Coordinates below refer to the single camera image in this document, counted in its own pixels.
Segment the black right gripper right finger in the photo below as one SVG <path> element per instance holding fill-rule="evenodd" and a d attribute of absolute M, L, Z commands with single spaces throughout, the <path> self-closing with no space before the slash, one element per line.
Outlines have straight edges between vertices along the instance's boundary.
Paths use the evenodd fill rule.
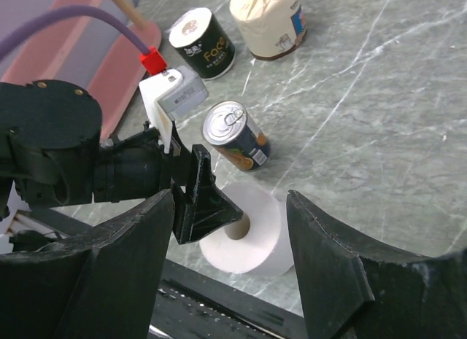
<path fill-rule="evenodd" d="M 426 257 L 378 241 L 301 193 L 287 224 L 310 338 L 464 338 L 466 251 Z"/>

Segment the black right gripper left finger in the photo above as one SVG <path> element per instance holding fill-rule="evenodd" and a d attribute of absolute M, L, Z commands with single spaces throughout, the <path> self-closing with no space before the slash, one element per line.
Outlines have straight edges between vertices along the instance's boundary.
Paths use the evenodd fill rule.
<path fill-rule="evenodd" d="M 3 338 L 146 338 L 174 221 L 163 190 L 82 235 L 1 256 Z"/>

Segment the black roll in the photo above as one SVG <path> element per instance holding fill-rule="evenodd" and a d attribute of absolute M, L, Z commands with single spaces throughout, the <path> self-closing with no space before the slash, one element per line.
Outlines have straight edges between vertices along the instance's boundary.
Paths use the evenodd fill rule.
<path fill-rule="evenodd" d="M 217 79 L 234 64 L 233 42 L 206 7 L 187 11 L 171 27 L 169 43 L 202 79 Z"/>

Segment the white toilet roll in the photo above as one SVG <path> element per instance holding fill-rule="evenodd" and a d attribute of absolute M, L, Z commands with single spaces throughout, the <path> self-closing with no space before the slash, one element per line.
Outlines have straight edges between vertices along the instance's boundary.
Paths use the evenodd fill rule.
<path fill-rule="evenodd" d="M 244 218 L 199 241 L 201 253 L 226 273 L 281 276 L 293 266 L 285 204 L 256 184 L 223 188 Z"/>

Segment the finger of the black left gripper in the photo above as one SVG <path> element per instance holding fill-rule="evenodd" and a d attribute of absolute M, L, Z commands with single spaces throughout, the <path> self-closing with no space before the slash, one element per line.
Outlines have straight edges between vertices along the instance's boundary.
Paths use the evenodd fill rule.
<path fill-rule="evenodd" d="M 204 146 L 195 144 L 191 150 L 181 146 L 175 152 L 172 180 L 178 244 L 200 241 L 243 217 L 244 212 L 217 187 Z"/>

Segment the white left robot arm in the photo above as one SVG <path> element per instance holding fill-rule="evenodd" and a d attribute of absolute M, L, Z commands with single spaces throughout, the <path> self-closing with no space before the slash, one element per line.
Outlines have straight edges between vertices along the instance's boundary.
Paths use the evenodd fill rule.
<path fill-rule="evenodd" d="M 174 196 L 178 243 L 199 241 L 242 218 L 215 184 L 209 151 L 164 138 L 149 123 L 125 140 L 100 141 L 102 110 L 86 90 L 60 80 L 1 84 L 1 217 L 15 190 L 32 208 Z"/>

